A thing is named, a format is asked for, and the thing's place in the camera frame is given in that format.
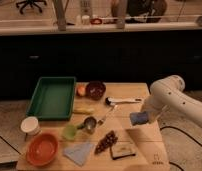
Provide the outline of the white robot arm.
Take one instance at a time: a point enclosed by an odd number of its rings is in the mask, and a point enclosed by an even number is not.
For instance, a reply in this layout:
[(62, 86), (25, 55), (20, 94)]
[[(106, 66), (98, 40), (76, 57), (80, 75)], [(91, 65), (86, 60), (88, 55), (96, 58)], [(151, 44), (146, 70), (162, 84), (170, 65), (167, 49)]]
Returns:
[(153, 123), (167, 107), (173, 108), (202, 128), (202, 102), (183, 93), (185, 82), (178, 75), (171, 75), (154, 81), (150, 95), (141, 107), (147, 113), (148, 123)]

